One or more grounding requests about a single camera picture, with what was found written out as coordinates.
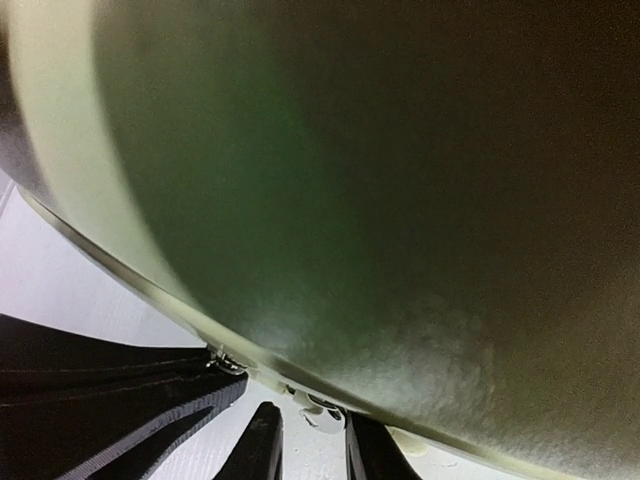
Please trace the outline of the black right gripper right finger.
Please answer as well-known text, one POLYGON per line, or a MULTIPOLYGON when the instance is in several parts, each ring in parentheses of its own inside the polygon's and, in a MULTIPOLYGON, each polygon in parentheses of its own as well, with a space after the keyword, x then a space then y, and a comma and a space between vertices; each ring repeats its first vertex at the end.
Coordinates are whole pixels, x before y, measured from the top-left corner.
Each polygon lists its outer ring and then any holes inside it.
POLYGON ((348 413, 345 427, 349 480, 420 480, 386 427, 365 416, 348 413))

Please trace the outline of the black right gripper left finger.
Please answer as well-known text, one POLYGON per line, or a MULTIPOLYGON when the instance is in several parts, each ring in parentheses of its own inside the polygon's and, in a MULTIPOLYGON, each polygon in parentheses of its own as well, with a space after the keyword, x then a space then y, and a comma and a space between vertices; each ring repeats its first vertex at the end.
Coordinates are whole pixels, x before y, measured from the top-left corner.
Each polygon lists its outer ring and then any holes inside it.
POLYGON ((263 402, 225 462, 226 479, 276 480, 283 476, 283 419, 263 402))

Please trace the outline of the pale yellow hard-shell suitcase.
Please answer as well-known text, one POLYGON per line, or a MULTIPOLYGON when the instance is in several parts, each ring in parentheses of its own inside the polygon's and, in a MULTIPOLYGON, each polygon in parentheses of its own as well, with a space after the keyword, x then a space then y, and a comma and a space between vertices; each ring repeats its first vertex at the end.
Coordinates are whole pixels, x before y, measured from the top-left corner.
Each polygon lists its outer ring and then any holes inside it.
POLYGON ((5 1, 1 164, 258 378, 639 475, 635 1, 5 1))

